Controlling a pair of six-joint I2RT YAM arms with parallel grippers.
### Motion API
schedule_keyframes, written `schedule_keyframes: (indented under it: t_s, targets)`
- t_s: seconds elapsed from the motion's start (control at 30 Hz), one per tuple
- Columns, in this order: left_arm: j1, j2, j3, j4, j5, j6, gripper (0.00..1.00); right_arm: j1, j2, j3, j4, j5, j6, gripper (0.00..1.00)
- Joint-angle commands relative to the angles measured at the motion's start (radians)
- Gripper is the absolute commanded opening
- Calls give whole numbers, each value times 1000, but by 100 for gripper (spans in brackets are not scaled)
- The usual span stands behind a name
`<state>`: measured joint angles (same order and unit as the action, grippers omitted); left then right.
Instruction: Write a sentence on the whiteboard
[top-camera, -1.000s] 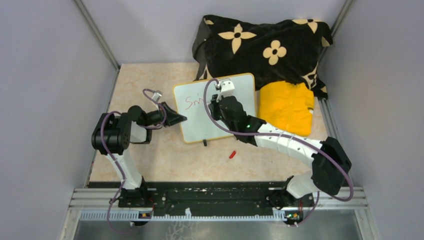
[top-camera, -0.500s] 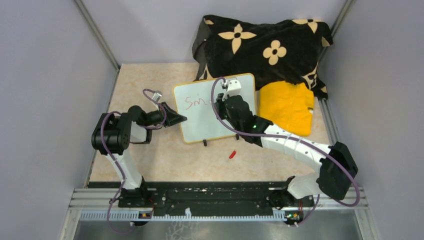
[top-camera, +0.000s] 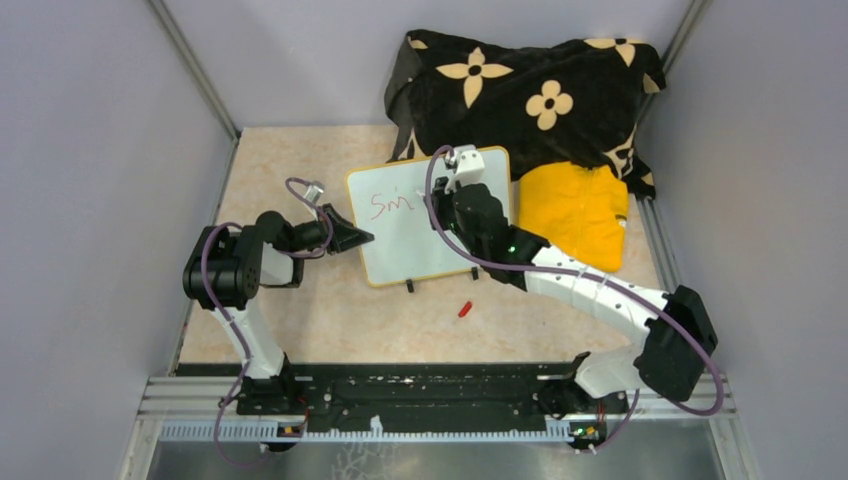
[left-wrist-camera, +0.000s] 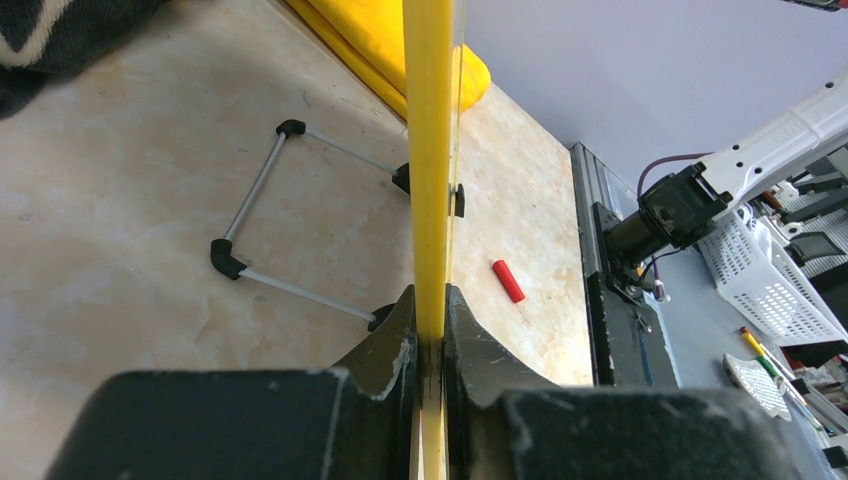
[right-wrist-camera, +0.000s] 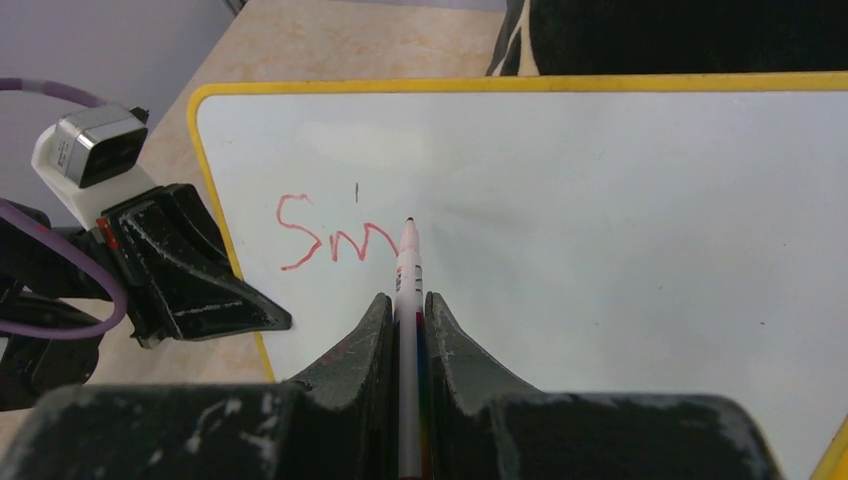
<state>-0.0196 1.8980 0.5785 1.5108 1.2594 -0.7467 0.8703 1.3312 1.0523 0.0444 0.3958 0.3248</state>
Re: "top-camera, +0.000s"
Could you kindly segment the whiteboard with yellow rim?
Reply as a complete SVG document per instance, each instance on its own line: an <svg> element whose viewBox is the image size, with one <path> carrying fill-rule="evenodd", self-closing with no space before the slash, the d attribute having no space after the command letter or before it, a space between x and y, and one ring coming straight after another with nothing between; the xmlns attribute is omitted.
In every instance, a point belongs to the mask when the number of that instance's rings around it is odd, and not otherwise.
<svg viewBox="0 0 848 480"><path fill-rule="evenodd" d="M353 223L375 240L361 247L369 285L378 287L470 271L430 226L424 191L428 158L352 170L346 177Z"/></svg>

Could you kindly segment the red marker cap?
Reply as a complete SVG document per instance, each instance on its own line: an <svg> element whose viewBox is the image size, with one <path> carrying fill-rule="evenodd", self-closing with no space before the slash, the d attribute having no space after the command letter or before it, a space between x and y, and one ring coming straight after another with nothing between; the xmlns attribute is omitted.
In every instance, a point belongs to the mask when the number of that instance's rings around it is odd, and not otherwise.
<svg viewBox="0 0 848 480"><path fill-rule="evenodd" d="M465 317L465 316L469 313L469 311L472 309L472 307L473 307L473 303L472 303L471 301L467 301L467 302L463 305L463 307L460 309L460 311L458 312L457 316L458 316L459 318L464 318L464 317Z"/></svg>

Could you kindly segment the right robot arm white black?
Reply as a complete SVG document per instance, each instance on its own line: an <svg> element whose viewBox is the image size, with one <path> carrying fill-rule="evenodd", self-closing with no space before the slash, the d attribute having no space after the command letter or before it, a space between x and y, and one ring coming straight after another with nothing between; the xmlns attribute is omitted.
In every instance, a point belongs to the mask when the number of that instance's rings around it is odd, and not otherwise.
<svg viewBox="0 0 848 480"><path fill-rule="evenodd" d="M649 388L679 406L704 372L719 374L718 339L701 295L684 285L644 288L590 267L546 239L511 224L482 183L450 188L440 177L426 194L434 230L492 279L559 300L624 334L629 345L580 355L563 398L576 412L603 396Z"/></svg>

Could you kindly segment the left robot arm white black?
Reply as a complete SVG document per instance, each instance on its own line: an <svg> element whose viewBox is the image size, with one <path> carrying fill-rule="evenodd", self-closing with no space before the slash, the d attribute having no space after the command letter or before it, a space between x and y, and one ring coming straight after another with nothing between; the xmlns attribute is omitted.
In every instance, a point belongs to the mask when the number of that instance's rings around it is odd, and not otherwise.
<svg viewBox="0 0 848 480"><path fill-rule="evenodd" d="M262 288L300 286L306 262L374 241L330 204L315 219L293 225L276 211L251 225L232 222L204 228L184 267L186 296L213 314L237 352L241 368L221 404L240 415L300 414L303 387L284 350L273 338L256 299Z"/></svg>

